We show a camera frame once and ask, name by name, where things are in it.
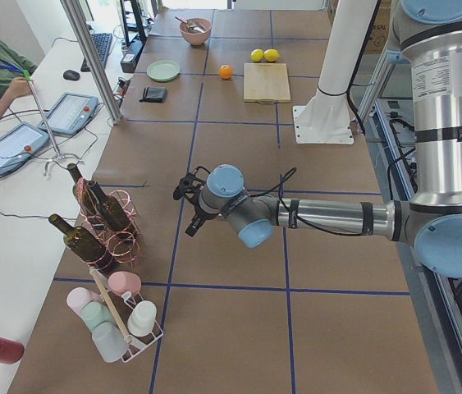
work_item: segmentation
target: table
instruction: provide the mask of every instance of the table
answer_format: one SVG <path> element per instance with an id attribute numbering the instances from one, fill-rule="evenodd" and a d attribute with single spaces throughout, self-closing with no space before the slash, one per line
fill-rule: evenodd
<path id="1" fill-rule="evenodd" d="M 189 46 L 176 15 L 211 20 L 209 42 Z M 94 289 L 86 267 L 66 251 L 50 272 L 11 394 L 437 392 L 392 243 L 277 227 L 248 250 L 222 220 L 188 237 L 194 212 L 172 199 L 188 169 L 230 163 L 251 190 L 267 190 L 298 167 L 285 196 L 382 202 L 362 135 L 350 146 L 295 143 L 292 106 L 314 95 L 329 33 L 321 11 L 157 16 L 122 106 L 125 119 L 108 136 L 93 177 L 108 191 L 129 191 L 140 212 L 144 252 L 127 269 L 158 306 L 164 337 L 129 364 L 104 363 L 65 306 L 72 288 Z M 254 48 L 278 49 L 291 103 L 243 102 L 243 64 Z M 145 71 L 162 59 L 179 62 L 181 74 L 160 84 Z M 224 63 L 235 69 L 230 80 L 217 76 Z M 167 101 L 140 103 L 145 86 L 166 87 Z"/>
<path id="2" fill-rule="evenodd" d="M 75 39 L 73 33 L 62 35 Z M 121 46 L 116 43 L 108 59 L 106 72 L 112 87 L 117 78 L 129 79 L 122 73 Z M 90 73 L 81 73 L 77 82 L 63 80 L 66 69 L 79 70 L 83 55 L 77 42 L 58 39 L 33 75 L 41 103 L 50 108 L 64 92 L 91 94 L 101 98 Z M 34 99 L 19 98 L 11 106 L 14 112 L 33 109 Z M 20 113 L 22 121 L 34 125 L 40 120 L 38 113 Z M 7 117 L 0 122 L 0 135 L 9 131 L 18 121 Z M 83 157 L 80 170 L 91 177 L 112 128 L 106 109 L 74 138 L 57 137 L 62 152 L 81 156 L 97 138 L 92 149 Z M 49 148 L 43 158 L 54 155 Z M 63 166 L 73 160 L 62 162 Z M 0 180 L 0 211 L 22 216 L 59 213 L 73 222 L 79 207 L 71 193 L 72 180 L 66 170 L 51 164 L 48 176 L 43 176 L 45 161 L 32 159 L 19 171 Z M 62 234 L 47 219 L 5 218 L 0 215 L 0 336 L 26 344 L 38 317 L 53 274 L 65 246 Z M 6 392 L 19 363 L 0 364 L 0 393 Z"/>

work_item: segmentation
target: keyboard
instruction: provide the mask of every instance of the keyboard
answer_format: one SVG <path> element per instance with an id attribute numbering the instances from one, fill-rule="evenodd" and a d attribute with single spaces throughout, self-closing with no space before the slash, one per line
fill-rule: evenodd
<path id="1" fill-rule="evenodd" d="M 112 41 L 112 33 L 93 33 L 90 35 L 92 41 L 98 50 L 99 60 L 103 64 L 103 68 L 107 65 L 108 50 L 110 49 L 110 43 Z M 86 64 L 86 59 L 83 59 L 81 64 L 81 71 L 90 71 L 90 67 Z"/>

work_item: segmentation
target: white pipe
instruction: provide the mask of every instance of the white pipe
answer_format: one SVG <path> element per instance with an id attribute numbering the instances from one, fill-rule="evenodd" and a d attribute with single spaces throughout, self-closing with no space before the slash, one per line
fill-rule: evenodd
<path id="1" fill-rule="evenodd" d="M 316 95 L 293 107 L 298 144 L 353 144 L 345 92 L 376 7 L 377 0 L 338 2 Z"/>

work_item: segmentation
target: green glass bottle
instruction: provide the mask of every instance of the green glass bottle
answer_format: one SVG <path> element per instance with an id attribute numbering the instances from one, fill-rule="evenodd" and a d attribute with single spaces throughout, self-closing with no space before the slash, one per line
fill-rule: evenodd
<path id="1" fill-rule="evenodd" d="M 89 181 L 89 188 L 94 194 L 98 203 L 96 209 L 98 213 L 103 216 L 108 228 L 114 232 L 123 231 L 117 234 L 118 238 L 126 239 L 132 234 L 134 238 L 137 237 L 137 230 L 134 223 L 129 219 L 119 201 L 111 195 L 106 195 L 101 189 L 101 186 L 96 181 Z"/>
<path id="2" fill-rule="evenodd" d="M 85 180 L 83 183 L 83 198 L 80 201 L 77 195 L 77 182 L 79 182 L 83 177 L 81 175 L 81 171 L 75 163 L 68 164 L 66 169 L 74 180 L 74 185 L 72 186 L 72 194 L 74 195 L 75 199 L 77 199 L 77 202 L 80 203 L 81 212 L 85 214 L 87 222 L 94 229 L 96 234 L 99 234 L 104 230 L 105 225 L 99 216 L 98 211 L 96 210 L 96 204 L 95 201 L 93 201 L 93 197 L 88 186 L 88 181 Z"/>
<path id="3" fill-rule="evenodd" d="M 97 268 L 101 273 L 109 273 L 119 264 L 105 245 L 86 228 L 73 227 L 56 213 L 50 215 L 48 221 L 64 234 L 65 245 L 90 267 Z"/>

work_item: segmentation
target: black wallet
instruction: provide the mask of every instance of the black wallet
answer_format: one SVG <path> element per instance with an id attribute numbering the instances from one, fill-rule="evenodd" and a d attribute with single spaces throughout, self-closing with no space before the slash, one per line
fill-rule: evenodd
<path id="1" fill-rule="evenodd" d="M 146 87 L 143 89 L 143 97 L 140 103 L 146 101 L 147 103 L 163 103 L 167 98 L 167 90 L 165 88 L 152 88 Z"/>

